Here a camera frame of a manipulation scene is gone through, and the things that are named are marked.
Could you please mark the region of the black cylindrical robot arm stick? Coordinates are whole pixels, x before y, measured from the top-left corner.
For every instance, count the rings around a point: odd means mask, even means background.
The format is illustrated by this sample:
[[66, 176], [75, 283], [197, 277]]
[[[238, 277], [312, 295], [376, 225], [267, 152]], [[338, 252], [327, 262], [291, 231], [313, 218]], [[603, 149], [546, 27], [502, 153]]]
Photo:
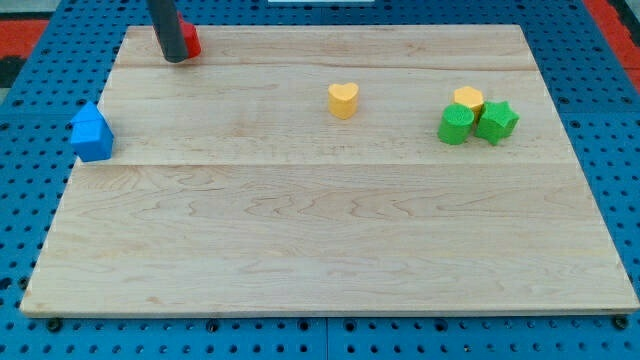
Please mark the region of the black cylindrical robot arm stick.
[[170, 63], [188, 58], [188, 50], [174, 0], [147, 0], [152, 26], [163, 57]]

